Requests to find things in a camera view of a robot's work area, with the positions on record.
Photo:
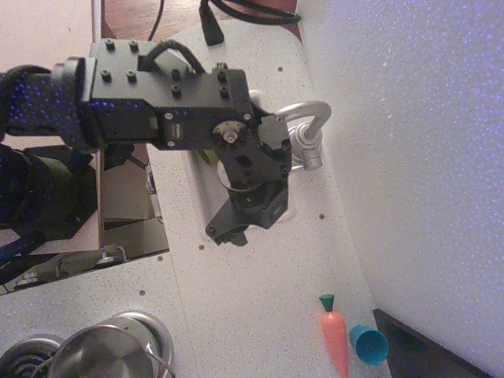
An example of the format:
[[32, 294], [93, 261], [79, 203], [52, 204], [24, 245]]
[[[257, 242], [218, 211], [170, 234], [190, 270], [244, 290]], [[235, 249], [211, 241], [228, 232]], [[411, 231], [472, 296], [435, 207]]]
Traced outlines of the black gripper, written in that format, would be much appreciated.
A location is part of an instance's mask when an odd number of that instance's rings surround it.
[[[212, 148], [222, 161], [233, 187], [245, 184], [245, 169], [250, 167], [253, 183], [278, 181], [280, 174], [290, 173], [291, 140], [287, 123], [269, 114], [258, 120], [224, 120], [213, 127]], [[279, 168], [259, 173], [252, 169], [253, 154], [259, 151], [254, 132], [258, 128], [259, 145], [271, 158], [287, 158]], [[227, 200], [206, 225], [206, 234], [217, 244], [247, 245], [245, 231], [249, 227], [244, 216]]]

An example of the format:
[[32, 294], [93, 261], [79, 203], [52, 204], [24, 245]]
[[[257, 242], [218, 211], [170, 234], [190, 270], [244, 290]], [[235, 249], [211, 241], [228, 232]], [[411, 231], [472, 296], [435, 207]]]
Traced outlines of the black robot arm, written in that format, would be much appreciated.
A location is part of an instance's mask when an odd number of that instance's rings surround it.
[[213, 151], [231, 184], [206, 226], [215, 243], [244, 246], [248, 227], [270, 228], [288, 207], [286, 122], [253, 103], [243, 70], [220, 62], [206, 71], [172, 39], [105, 39], [52, 69], [10, 69], [1, 133], [58, 136], [81, 152], [136, 143]]

